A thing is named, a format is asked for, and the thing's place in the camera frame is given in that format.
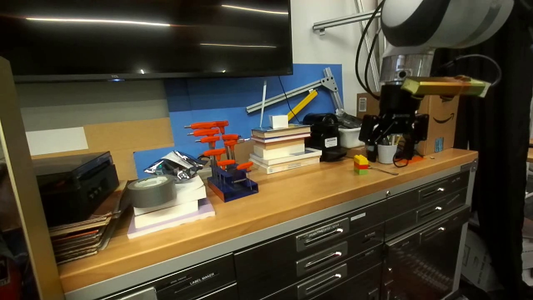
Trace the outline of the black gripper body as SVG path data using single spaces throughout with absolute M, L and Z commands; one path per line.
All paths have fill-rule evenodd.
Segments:
M 377 115 L 364 115 L 361 122 L 359 140 L 371 135 L 376 143 L 386 135 L 411 133 L 416 142 L 424 140 L 427 135 L 427 115 L 417 115 L 419 98 L 399 85 L 382 85 L 379 95 Z

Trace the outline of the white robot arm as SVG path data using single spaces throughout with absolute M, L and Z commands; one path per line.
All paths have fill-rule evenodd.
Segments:
M 427 117 L 419 102 L 402 88 L 407 78 L 427 78 L 437 48 L 467 48 L 491 38 L 509 18 L 514 0 L 381 0 L 371 17 L 379 17 L 389 48 L 381 58 L 379 113 L 364 117 L 359 140 L 371 162 L 389 135 L 402 135 L 404 158 L 416 153 Z

